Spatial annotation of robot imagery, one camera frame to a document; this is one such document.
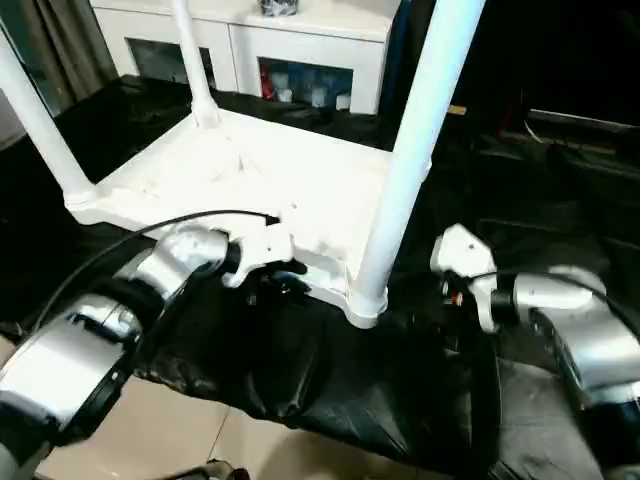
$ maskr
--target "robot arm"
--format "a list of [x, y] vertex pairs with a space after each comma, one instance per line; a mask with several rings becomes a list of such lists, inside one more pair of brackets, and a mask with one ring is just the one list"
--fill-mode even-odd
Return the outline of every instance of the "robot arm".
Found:
[[491, 251], [461, 225], [438, 239], [431, 269], [467, 279], [486, 333], [510, 323], [544, 338], [603, 466], [640, 461], [640, 342], [596, 275], [556, 266], [499, 284]]
[[32, 478], [39, 452], [93, 434], [130, 377], [145, 332], [194, 272], [221, 273], [226, 286], [236, 287], [250, 271], [292, 257], [281, 225], [230, 242], [224, 232], [191, 224], [78, 298], [0, 371], [0, 479], [22, 478], [25, 470], [24, 478]]

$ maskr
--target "white cabinet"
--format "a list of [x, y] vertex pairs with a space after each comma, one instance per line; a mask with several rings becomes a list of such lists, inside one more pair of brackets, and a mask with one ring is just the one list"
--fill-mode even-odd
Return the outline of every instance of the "white cabinet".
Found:
[[[143, 74], [186, 83], [178, 29], [170, 15], [103, 8], [94, 8], [94, 12], [119, 75]], [[194, 32], [212, 86], [236, 92], [238, 86], [227, 24], [195, 20]], [[154, 55], [163, 57], [162, 64], [170, 65], [169, 71], [158, 72]]]
[[[256, 0], [190, 0], [189, 8], [216, 88], [262, 96], [265, 62], [322, 72], [335, 68], [348, 79], [344, 90], [351, 95], [351, 111], [377, 113], [400, 2], [300, 0], [298, 13], [290, 17], [264, 17]], [[92, 5], [120, 74], [162, 77], [154, 71], [154, 55], [180, 61], [177, 46], [166, 45], [178, 43], [170, 0], [92, 0]]]

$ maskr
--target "beige floor tile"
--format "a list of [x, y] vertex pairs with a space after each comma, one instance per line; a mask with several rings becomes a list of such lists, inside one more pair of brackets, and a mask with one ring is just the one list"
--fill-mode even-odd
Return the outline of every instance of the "beige floor tile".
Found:
[[5, 360], [9, 358], [9, 355], [11, 355], [15, 349], [15, 345], [3, 336], [0, 336], [0, 365], [4, 365]]
[[145, 480], [208, 459], [229, 407], [133, 378], [98, 431], [60, 448], [38, 473], [53, 480]]
[[231, 409], [213, 457], [252, 480], [415, 480], [414, 468], [312, 433], [254, 420]]

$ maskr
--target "black cloth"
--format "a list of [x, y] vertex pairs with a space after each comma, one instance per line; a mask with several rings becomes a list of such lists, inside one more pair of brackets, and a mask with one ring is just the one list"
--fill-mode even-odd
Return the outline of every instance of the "black cloth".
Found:
[[[376, 117], [237, 94], [216, 99], [223, 108], [379, 148], [394, 141], [395, 127]], [[58, 124], [98, 181], [188, 111], [186, 87], [125, 77]], [[500, 267], [579, 265], [640, 308], [633, 220], [640, 170], [556, 146], [474, 138], [452, 121], [433, 160], [377, 328], [357, 330], [331, 306], [283, 295], [266, 275], [235, 291], [201, 279], [147, 338], [138, 375], [425, 469], [460, 472], [471, 458], [469, 369], [446, 349], [450, 323], [429, 272], [436, 236], [460, 222], [488, 243]], [[0, 328], [16, 340], [64, 276], [122, 231], [75, 223], [29, 139], [0, 153], [0, 169]], [[101, 263], [66, 298], [149, 243]], [[501, 469], [515, 475], [504, 478], [601, 478], [544, 348], [517, 329], [497, 343], [505, 359]]]

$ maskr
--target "black wire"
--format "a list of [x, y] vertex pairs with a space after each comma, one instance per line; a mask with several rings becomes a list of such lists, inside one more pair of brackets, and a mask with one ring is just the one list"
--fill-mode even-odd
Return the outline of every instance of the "black wire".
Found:
[[609, 308], [615, 313], [618, 318], [624, 323], [624, 325], [631, 330], [631, 332], [637, 337], [640, 338], [640, 328], [637, 324], [631, 319], [628, 315], [628, 308], [622, 305], [622, 303], [617, 300], [611, 298], [605, 292], [598, 290], [596, 287], [592, 287], [580, 280], [577, 280], [573, 277], [570, 277], [566, 274], [555, 273], [549, 271], [535, 271], [535, 270], [522, 270], [518, 268], [513, 269], [499, 269], [493, 272], [481, 273], [479, 275], [474, 275], [472, 277], [466, 277], [465, 280], [469, 283], [473, 283], [476, 280], [486, 277], [501, 277], [506, 275], [532, 275], [540, 278], [548, 278], [550, 280], [557, 280], [559, 282], [566, 283], [567, 285], [572, 285], [578, 288], [584, 288], [585, 290], [590, 291], [597, 299], [609, 305]]
[[82, 265], [80, 265], [73, 272], [71, 272], [71, 274], [67, 278], [64, 279], [64, 281], [60, 284], [60, 286], [56, 289], [56, 291], [53, 292], [53, 295], [49, 297], [49, 300], [47, 301], [44, 308], [40, 312], [40, 315], [38, 315], [36, 323], [31, 329], [31, 333], [36, 332], [40, 328], [40, 325], [44, 323], [47, 316], [49, 315], [49, 312], [51, 311], [53, 306], [56, 304], [56, 302], [58, 301], [58, 299], [60, 298], [64, 290], [71, 284], [71, 282], [73, 282], [82, 272], [87, 270], [89, 267], [91, 267], [98, 261], [102, 260], [104, 257], [113, 253], [115, 250], [119, 249], [120, 247], [130, 242], [131, 240], [139, 238], [146, 233], [152, 232], [153, 230], [157, 230], [159, 228], [163, 228], [169, 225], [175, 225], [176, 223], [195, 220], [196, 218], [213, 217], [216, 215], [246, 215], [250, 217], [261, 217], [267, 220], [267, 225], [272, 225], [280, 221], [277, 217], [267, 215], [266, 213], [251, 212], [248, 210], [207, 210], [203, 212], [196, 212], [196, 213], [190, 213], [188, 215], [182, 215], [180, 217], [170, 218], [169, 220], [164, 220], [162, 222], [154, 223], [153, 225], [149, 225], [147, 227], [141, 228], [140, 230], [136, 230], [135, 232], [131, 232], [128, 235], [125, 235], [123, 238], [121, 238], [117, 242], [111, 244], [107, 248], [101, 250], [100, 252], [96, 253], [94, 256], [86, 260], [84, 263], [82, 263]]

